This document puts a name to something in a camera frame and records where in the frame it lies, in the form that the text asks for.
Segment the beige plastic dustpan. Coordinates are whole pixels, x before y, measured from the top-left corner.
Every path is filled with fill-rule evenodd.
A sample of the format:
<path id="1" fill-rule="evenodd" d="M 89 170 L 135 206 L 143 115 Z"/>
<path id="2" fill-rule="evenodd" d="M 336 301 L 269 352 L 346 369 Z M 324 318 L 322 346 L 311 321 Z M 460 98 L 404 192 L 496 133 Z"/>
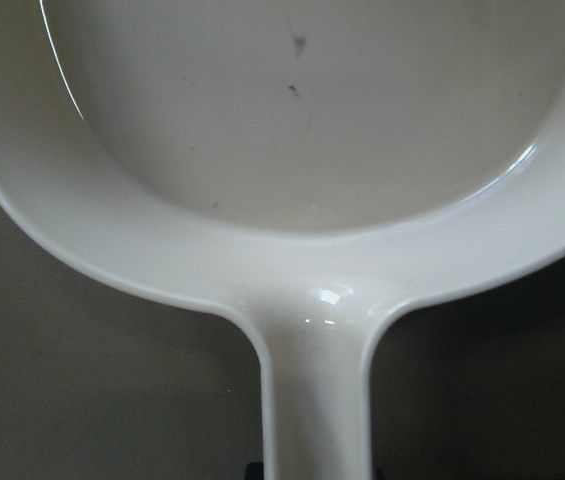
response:
<path id="1" fill-rule="evenodd" d="M 244 332 L 267 478 L 369 479 L 386 329 L 565 255 L 565 1 L 0 1 L 0 205 Z"/>

